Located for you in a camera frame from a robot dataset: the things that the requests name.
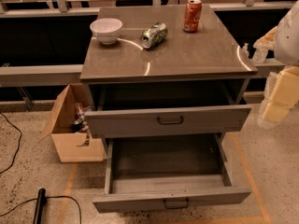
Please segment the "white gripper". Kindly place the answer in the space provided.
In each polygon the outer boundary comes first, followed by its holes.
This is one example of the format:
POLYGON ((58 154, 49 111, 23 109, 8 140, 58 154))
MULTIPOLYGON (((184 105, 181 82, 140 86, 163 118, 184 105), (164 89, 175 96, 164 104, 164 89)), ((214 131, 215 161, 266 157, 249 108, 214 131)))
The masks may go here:
MULTIPOLYGON (((257 39, 253 44, 255 50, 273 50, 276 31, 275 26, 257 39)), ((263 96, 257 123, 269 129, 283 121, 299 102, 299 67, 290 66, 279 73, 271 72, 266 80, 263 96)))

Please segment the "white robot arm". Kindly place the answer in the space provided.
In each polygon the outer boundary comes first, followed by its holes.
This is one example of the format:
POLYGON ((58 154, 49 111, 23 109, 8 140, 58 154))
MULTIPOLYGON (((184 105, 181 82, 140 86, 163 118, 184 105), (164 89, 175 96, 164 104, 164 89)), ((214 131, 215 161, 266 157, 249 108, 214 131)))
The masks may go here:
POLYGON ((263 53, 273 50, 275 59, 285 64, 282 71, 271 72, 267 78, 259 110, 258 124, 272 128, 299 102, 299 1, 276 27, 257 39, 253 47, 256 48, 254 62, 263 63, 263 53))

